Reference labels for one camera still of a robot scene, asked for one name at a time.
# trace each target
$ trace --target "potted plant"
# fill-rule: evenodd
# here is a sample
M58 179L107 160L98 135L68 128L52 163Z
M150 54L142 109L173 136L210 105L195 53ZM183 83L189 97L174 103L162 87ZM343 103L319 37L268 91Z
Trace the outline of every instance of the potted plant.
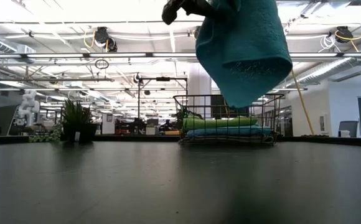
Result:
M95 137L97 125L92 123L89 108L82 107L80 102L65 101L63 111L63 131L67 141L90 142Z

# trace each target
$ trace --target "white ceiling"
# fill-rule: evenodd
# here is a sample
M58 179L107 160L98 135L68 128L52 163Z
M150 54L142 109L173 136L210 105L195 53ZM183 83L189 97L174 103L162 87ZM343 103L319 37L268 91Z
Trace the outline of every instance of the white ceiling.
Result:
M53 37L57 33L61 37L83 36L84 33L92 34L98 26L107 26L111 35L126 36L126 39L116 38L118 52L194 52L195 39L188 37L196 26L201 25L203 17L186 16L183 10L178 12L177 21L167 26L161 22L162 8L166 0L23 0L25 9L13 3L15 0L0 0L0 36L43 34ZM279 7L279 17L285 24L304 9L303 5L283 4ZM350 6L331 15L319 15L304 19L292 26L288 36L307 37L327 34L336 30L337 26L349 26L355 30L354 35L361 35L361 6ZM175 36L175 47L171 47L170 32ZM130 40L134 38L166 38L164 40ZM23 37L7 39L10 42L25 44L35 49L38 53L72 53L85 52L83 39L68 40L65 45L61 40ZM337 44L342 51L351 49L351 44ZM290 52L318 52L322 49L320 38L309 40L288 40ZM91 52L101 52L102 49L94 46ZM98 70L91 66L93 72ZM10 67L10 69L24 73L24 68ZM117 88L130 87L120 77L118 70L129 75L140 73L147 77L184 77L189 71L188 62L159 62L154 65L118 65L111 66L105 72L108 77L114 78L114 83L84 82L85 86L92 88ZM87 77L90 72L86 67L47 67L35 77L56 75L65 72L66 77ZM163 86L162 83L151 82L149 86ZM165 83L167 87L178 87L176 82ZM116 95L118 98L130 99L125 93L104 92L107 96ZM171 97L177 92L154 93L155 97Z

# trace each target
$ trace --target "green cloth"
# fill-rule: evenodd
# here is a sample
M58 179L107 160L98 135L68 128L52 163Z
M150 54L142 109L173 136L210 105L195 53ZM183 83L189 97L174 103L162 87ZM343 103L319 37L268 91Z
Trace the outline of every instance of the green cloth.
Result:
M250 106L293 67L276 1L213 0L212 6L224 17L205 18L197 58L230 106Z
M204 128L224 128L224 127L239 127L239 126L249 126L254 125L258 121L254 117L237 117L229 120L222 119L201 119L197 116L189 116L188 118L183 119L183 130L190 131L194 129L204 129Z

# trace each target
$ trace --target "green plant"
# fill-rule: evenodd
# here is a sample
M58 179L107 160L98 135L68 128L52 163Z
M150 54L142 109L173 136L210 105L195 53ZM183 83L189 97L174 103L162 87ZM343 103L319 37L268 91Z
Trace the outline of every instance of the green plant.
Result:
M55 124L52 134L29 137L29 142L59 142L62 135L62 127L63 124L59 122Z
M63 122L68 125L80 125L92 123L90 107L83 108L80 102L74 103L71 100L65 101L63 111Z

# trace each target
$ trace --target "ceiling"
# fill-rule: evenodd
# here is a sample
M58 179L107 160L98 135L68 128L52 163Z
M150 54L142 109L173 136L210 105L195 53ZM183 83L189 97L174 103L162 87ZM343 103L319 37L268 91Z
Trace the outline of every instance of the ceiling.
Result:
M162 7L166 0L0 0L0 37L5 41L24 44L37 53L85 53L102 52L96 45L88 48L84 43L92 43L89 38L99 26L106 26L110 35L115 37L118 52L195 52L195 39L192 34L200 26L203 17L186 16L178 11L176 22L170 26L161 21ZM290 19L298 17L306 7L307 1L283 1L278 4L279 17L283 26ZM287 34L290 52L318 52L323 50L321 39L337 26L348 26L355 37L361 36L361 6L348 6L336 11L322 11L292 24ZM350 43L337 44L345 52L352 48ZM106 70L99 70L94 61L78 60L88 66L30 66L29 72L38 69L34 78L65 77L92 78L99 72L115 80L114 82L83 82L88 88L131 88L135 74L143 77L187 77L189 66L195 60L162 60L152 62L151 58L116 58ZM25 73L26 67L10 66L17 73ZM44 83L47 88L57 85ZM171 82L149 83L150 88L180 88L180 84ZM106 91L102 95L108 98L135 102L129 94L120 91ZM171 98L184 91L154 92L150 98Z

